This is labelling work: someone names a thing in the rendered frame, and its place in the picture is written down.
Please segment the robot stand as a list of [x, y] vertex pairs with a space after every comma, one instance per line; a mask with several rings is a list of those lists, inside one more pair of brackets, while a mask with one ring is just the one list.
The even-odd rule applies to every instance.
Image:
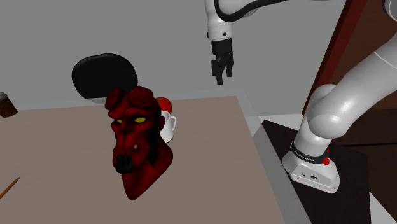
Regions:
[[333, 193], [292, 181], [312, 224], [372, 224], [367, 156], [331, 143], [330, 158], [336, 163], [340, 185]]

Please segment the black chair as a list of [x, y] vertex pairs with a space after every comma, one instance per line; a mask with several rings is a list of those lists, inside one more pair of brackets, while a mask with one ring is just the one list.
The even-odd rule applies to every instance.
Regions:
[[71, 78], [77, 92], [85, 99], [107, 97], [116, 87], [128, 92], [138, 84], [133, 65], [114, 53], [81, 59], [73, 67]]

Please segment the white mug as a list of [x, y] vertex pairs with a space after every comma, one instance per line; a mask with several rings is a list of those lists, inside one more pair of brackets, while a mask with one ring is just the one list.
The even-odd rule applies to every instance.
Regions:
[[160, 136], [165, 143], [168, 143], [174, 137], [174, 129], [176, 127], [177, 118], [172, 116], [168, 111], [162, 111], [162, 116], [165, 118], [165, 123], [160, 132]]

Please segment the brown cup with grey lid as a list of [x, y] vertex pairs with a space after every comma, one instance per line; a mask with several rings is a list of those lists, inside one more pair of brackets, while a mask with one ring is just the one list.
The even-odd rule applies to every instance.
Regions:
[[0, 116], [3, 118], [11, 117], [18, 113], [18, 110], [10, 101], [8, 95], [0, 92]]

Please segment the brown pencil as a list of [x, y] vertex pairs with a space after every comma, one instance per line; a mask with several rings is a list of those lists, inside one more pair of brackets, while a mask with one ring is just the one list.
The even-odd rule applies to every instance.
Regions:
[[5, 194], [9, 192], [9, 190], [19, 181], [20, 176], [16, 179], [14, 179], [1, 193], [0, 193], [0, 199], [4, 197]]

